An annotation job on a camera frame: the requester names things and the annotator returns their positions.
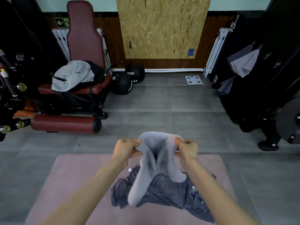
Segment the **black bag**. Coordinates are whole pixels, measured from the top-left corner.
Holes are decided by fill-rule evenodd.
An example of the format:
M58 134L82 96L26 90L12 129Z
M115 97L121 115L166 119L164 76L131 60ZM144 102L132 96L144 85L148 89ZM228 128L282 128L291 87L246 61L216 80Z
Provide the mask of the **black bag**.
M87 62L88 64L90 64L91 70L95 74L94 80L90 81L90 82L83 82L83 83L77 84L75 87L73 87L71 90L69 90L71 92L77 91L79 89L82 89L82 88L85 88L88 86L101 84L105 81L105 69L103 69L102 67L98 66L97 64L95 64L91 61L87 61L87 60L84 60L84 61Z

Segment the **maroon seat cushion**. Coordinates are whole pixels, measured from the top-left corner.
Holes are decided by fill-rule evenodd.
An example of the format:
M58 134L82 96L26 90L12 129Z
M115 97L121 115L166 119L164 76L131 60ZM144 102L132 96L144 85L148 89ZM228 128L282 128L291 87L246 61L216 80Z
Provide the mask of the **maroon seat cushion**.
M71 60L89 60L105 69L103 41L94 25L94 10L88 1L67 3L70 30L67 35Z
M111 74L107 74L105 76L105 81L101 84L96 84L93 87L89 86L89 87L84 87L82 89L79 89L77 91L73 91L71 93L73 94L90 94L90 90L92 89L92 93L93 94L99 94L102 91L102 88L105 88L111 81ZM51 84L43 84L41 86L38 87L39 93L42 95L45 94L57 94L57 91L53 91L51 89L52 85Z

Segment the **green exit sign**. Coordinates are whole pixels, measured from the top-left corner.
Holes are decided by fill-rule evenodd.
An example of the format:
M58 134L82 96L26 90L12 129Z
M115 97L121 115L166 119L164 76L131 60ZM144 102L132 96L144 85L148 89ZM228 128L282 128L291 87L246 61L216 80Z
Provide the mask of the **green exit sign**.
M68 18L55 17L54 20L58 28L70 28Z

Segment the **osb board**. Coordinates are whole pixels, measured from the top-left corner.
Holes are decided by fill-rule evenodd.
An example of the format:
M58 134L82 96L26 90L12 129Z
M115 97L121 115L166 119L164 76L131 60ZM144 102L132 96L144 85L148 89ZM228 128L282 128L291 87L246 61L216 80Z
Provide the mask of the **osb board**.
M126 58L195 58L209 3L117 0Z

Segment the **black medicine ball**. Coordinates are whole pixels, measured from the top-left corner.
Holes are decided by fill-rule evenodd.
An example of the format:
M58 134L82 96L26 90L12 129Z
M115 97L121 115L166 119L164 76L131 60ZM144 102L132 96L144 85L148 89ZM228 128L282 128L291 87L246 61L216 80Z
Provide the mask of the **black medicine ball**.
M145 77L145 68L141 64L129 64L126 66L125 72L130 75L134 84L142 82Z
M112 91L117 95L126 95L132 89L132 80L125 72L115 72L115 80L112 80Z

